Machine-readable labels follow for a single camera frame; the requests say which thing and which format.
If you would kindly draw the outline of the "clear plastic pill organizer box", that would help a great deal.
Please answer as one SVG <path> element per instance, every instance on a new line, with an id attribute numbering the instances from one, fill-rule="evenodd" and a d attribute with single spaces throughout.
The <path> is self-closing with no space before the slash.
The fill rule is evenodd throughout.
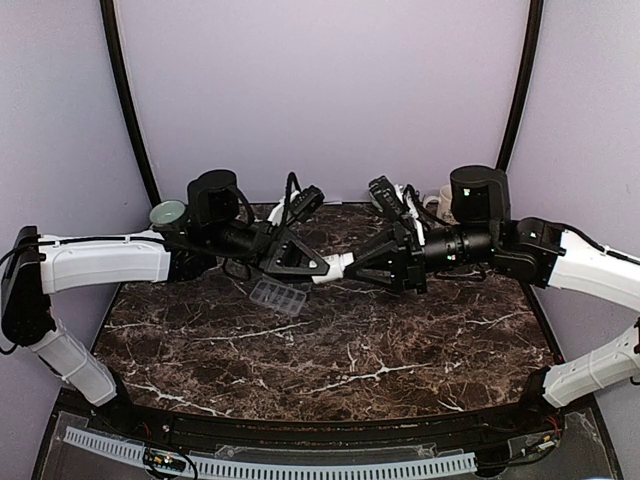
<path id="1" fill-rule="evenodd" d="M 275 280 L 261 279 L 252 289 L 249 299 L 262 307 L 295 317 L 305 306 L 307 293 Z"/>

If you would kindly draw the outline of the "white pill bottle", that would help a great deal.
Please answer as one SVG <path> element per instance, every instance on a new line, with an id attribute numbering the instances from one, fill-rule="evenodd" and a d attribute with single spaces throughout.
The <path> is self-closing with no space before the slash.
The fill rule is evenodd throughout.
<path id="1" fill-rule="evenodd" d="M 326 275 L 319 278 L 318 283 L 327 283 L 342 279 L 345 269 L 354 262 L 354 254 L 352 252 L 332 254 L 325 256 L 323 260 L 329 265 L 329 270 Z"/>

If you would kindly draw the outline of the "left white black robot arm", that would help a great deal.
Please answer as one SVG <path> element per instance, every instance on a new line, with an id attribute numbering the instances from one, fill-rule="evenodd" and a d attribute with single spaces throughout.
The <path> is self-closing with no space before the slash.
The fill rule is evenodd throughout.
<path id="1" fill-rule="evenodd" d="M 287 176 L 283 199 L 259 221 L 237 176 L 206 172 L 187 186 L 187 200 L 168 200 L 149 214 L 149 229 L 91 237 L 45 236 L 22 228 L 1 263 L 1 332 L 14 348 L 35 353 L 75 387 L 120 436 L 141 427 L 114 373 L 99 362 L 51 311 L 51 295 L 74 288 L 128 282 L 183 282 L 217 263 L 306 282 L 328 274 L 329 263 L 306 246 L 291 226 L 322 205 L 322 191 L 301 188 Z"/>

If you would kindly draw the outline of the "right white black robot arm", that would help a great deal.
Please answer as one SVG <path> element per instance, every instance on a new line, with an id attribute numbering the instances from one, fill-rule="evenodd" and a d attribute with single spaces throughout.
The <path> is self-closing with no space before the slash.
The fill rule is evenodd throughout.
<path id="1" fill-rule="evenodd" d="M 486 264 L 494 272 L 540 288 L 568 289 L 632 310 L 639 308 L 639 261 L 603 246 L 579 229 L 537 217 L 514 220 L 504 171 L 482 165 L 450 174 L 454 224 L 418 234 L 408 205 L 380 177 L 370 192 L 392 226 L 354 253 L 348 279 L 424 292 L 426 276 Z M 639 373 L 639 327 L 565 364 L 532 373 L 510 424 L 534 432 L 572 401 Z"/>

